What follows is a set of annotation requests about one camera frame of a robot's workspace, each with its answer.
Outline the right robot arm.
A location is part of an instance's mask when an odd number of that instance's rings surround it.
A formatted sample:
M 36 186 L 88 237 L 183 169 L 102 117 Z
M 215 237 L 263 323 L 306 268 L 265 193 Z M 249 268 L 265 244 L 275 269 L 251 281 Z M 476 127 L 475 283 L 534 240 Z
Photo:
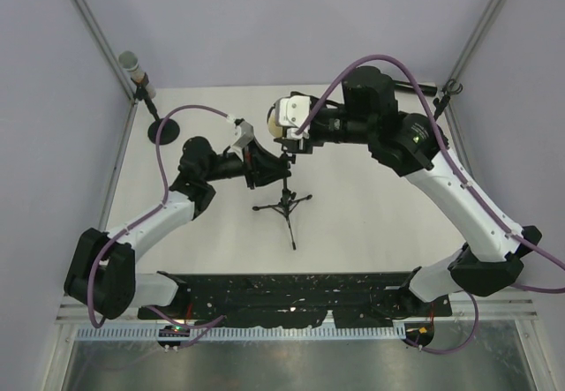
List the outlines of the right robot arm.
M 341 82 L 343 102 L 293 92 L 277 100 L 267 127 L 292 154 L 327 142 L 361 144 L 377 162 L 419 188 L 458 229 L 463 246 L 453 255 L 411 272 L 399 294 L 401 308 L 419 315 L 442 295 L 466 291 L 488 297 L 516 285 L 528 244 L 540 231 L 509 219 L 449 149 L 430 117 L 399 110 L 395 82 L 373 66 L 357 67 Z

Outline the black tripod stand with shockmount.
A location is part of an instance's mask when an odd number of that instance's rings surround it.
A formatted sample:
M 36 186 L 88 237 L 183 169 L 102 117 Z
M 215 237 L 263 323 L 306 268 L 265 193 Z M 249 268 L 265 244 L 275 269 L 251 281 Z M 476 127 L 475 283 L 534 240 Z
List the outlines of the black tripod stand with shockmount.
M 264 205 L 264 206 L 253 206 L 252 210 L 254 212 L 259 212 L 261 210 L 272 209 L 278 214 L 280 214 L 286 221 L 289 233 L 290 233 L 290 241 L 292 250 L 295 251 L 297 249 L 297 244 L 294 238 L 291 222 L 290 222 L 290 214 L 294 211 L 294 209 L 302 202 L 308 201 L 312 198 L 312 194 L 308 194 L 302 198 L 297 198 L 297 194 L 292 192 L 288 187 L 288 179 L 283 179 L 282 181 L 282 195 L 279 201 L 275 204 Z

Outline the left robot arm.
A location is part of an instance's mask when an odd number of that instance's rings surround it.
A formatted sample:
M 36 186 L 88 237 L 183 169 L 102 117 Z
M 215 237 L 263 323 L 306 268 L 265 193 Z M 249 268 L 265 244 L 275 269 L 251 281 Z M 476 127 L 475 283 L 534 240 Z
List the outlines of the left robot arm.
M 163 202 L 110 231 L 90 228 L 79 237 L 64 292 L 107 320 L 130 307 L 158 307 L 182 317 L 189 305 L 182 283 L 171 274 L 139 274 L 136 264 L 172 231 L 204 213 L 215 196 L 212 183 L 242 177 L 254 189 L 290 176 L 290 163 L 251 140 L 240 151 L 216 153 L 203 137 L 188 139 L 178 175 Z

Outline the black round-base mic stand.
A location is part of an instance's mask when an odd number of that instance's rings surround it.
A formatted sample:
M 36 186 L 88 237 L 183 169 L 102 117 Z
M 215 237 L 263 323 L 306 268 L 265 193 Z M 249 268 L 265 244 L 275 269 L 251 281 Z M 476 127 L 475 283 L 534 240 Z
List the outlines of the black round-base mic stand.
M 433 105 L 435 107 L 433 118 L 438 120 L 444 113 L 453 96 L 459 95 L 463 91 L 463 85 L 456 79 L 449 79 L 441 89 L 441 96 L 435 97 Z

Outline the cream condenser microphone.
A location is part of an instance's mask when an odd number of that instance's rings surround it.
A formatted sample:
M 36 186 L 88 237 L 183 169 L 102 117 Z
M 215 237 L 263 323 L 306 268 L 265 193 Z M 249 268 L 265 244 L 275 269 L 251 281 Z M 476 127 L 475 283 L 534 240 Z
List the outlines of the cream condenser microphone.
M 284 136 L 283 128 L 277 123 L 279 105 L 280 101 L 275 101 L 267 113 L 267 129 L 274 139 L 280 139 Z

